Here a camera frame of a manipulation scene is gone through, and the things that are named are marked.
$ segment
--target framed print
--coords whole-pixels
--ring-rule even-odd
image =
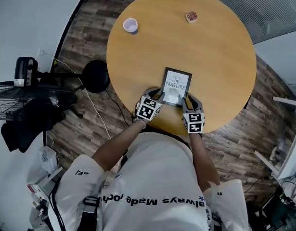
[[[182,107],[182,98],[187,96],[191,78],[190,73],[167,67],[162,84],[162,91],[165,93],[162,103]]]

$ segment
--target small potted plant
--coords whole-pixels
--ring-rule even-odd
[[[190,11],[188,14],[185,15],[185,17],[188,23],[193,23],[197,20],[197,14],[194,11]]]

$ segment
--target forearm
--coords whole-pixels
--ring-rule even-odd
[[[111,170],[143,129],[144,123],[135,121],[123,132],[103,144],[92,158],[104,169]]]
[[[219,185],[219,174],[205,149],[204,143],[197,133],[191,133],[191,144],[193,151],[193,164],[195,167],[198,185],[202,192],[210,187],[208,181]]]

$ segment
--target cup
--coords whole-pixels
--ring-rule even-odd
[[[135,19],[129,18],[123,22],[123,28],[130,34],[138,33],[138,23]]]

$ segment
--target round wooden table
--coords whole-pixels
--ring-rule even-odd
[[[195,11],[189,24],[185,15]],[[124,31],[135,18],[138,33]],[[143,92],[161,87],[166,67],[191,73],[189,93],[204,108],[204,133],[230,122],[254,87],[256,55],[237,15],[219,0],[135,0],[115,22],[107,67],[118,97],[131,111]],[[183,135],[182,109],[164,104],[151,126]]]

